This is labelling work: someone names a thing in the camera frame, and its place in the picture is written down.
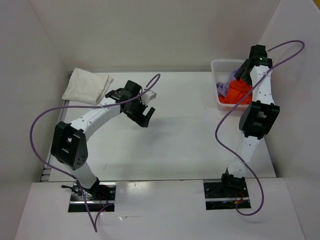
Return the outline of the white t shirt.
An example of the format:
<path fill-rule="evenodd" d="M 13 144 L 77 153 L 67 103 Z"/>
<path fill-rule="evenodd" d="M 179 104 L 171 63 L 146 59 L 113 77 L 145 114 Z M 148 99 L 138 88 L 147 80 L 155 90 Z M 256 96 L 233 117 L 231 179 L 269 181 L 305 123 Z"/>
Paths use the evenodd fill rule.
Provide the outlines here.
<path fill-rule="evenodd" d="M 110 75 L 100 76 L 75 68 L 62 99 L 96 106 L 102 101 L 113 81 L 114 78 Z"/>

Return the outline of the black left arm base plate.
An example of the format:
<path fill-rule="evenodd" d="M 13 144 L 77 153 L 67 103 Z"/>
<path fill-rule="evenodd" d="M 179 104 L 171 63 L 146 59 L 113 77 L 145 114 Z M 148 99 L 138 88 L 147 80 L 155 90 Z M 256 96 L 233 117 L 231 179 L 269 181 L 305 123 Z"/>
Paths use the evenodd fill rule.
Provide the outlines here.
<path fill-rule="evenodd" d="M 98 193 L 93 194 L 84 188 L 84 197 L 76 183 L 74 183 L 72 187 L 65 185 L 61 187 L 71 190 L 68 206 L 69 213 L 84 213 L 87 211 L 84 197 L 90 212 L 97 213 L 105 206 L 104 212 L 113 212 L 115 210 L 116 183 L 102 182 L 99 185 Z"/>

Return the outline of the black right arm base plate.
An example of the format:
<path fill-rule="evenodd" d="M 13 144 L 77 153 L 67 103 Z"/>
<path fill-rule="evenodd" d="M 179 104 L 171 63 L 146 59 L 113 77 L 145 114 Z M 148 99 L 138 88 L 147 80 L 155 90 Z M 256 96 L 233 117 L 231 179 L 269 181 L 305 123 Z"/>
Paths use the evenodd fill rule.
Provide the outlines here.
<path fill-rule="evenodd" d="M 219 181 L 204 181 L 206 210 L 233 210 L 240 203 L 239 209 L 250 209 L 251 203 L 247 188 L 242 190 L 223 190 Z"/>

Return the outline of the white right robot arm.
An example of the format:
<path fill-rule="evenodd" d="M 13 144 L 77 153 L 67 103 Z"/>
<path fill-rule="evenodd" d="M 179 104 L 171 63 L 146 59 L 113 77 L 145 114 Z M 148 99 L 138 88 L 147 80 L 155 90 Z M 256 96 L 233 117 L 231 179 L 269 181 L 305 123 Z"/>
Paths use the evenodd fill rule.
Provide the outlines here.
<path fill-rule="evenodd" d="M 241 65 L 234 77 L 247 85 L 254 87 L 264 77 L 263 81 L 252 91 L 252 100 L 243 112 L 239 121 L 239 130 L 243 133 L 236 150 L 242 159 L 249 163 L 260 140 L 269 133 L 280 107 L 275 105 L 271 91 L 272 59 L 268 57 L 264 45 L 254 45 L 250 48 L 248 59 Z M 220 193 L 227 197 L 240 197 L 244 193 L 247 168 L 237 158 L 230 164 L 221 177 Z"/>

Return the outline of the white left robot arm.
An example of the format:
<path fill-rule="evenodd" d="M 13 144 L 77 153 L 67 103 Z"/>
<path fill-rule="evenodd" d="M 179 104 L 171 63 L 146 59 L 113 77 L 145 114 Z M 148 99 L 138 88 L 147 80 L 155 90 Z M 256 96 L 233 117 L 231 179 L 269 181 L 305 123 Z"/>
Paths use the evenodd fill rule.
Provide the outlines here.
<path fill-rule="evenodd" d="M 125 114 L 142 128 L 148 127 L 155 108 L 150 108 L 147 114 L 144 111 L 156 96 L 154 91 L 143 90 L 139 84 L 129 80 L 123 88 L 108 92 L 97 108 L 76 120 L 69 123 L 61 121 L 55 126 L 50 153 L 79 181 L 81 193 L 88 200 L 96 199 L 102 192 L 100 180 L 87 163 L 88 140 L 120 114 Z"/>

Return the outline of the orange t shirt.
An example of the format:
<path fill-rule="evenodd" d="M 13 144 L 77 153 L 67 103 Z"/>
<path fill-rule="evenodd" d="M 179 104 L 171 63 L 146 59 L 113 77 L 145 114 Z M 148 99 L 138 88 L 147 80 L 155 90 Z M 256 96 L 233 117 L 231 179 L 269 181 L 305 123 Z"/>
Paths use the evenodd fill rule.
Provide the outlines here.
<path fill-rule="evenodd" d="M 218 99 L 223 104 L 237 104 L 251 89 L 243 80 L 233 80 L 229 84 L 227 96 L 218 96 Z"/>

